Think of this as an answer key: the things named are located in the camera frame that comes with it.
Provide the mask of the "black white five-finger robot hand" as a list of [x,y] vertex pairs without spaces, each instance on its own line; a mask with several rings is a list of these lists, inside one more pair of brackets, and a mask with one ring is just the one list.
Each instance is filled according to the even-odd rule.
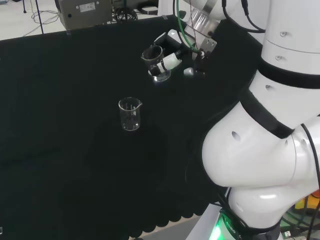
[[148,74],[156,83],[168,80],[173,72],[183,63],[183,57],[190,56],[193,66],[183,71],[185,77],[204,77],[209,69],[209,57],[216,47],[217,42],[205,37],[199,47],[198,53],[184,43],[182,34],[171,29],[164,32],[142,54]]

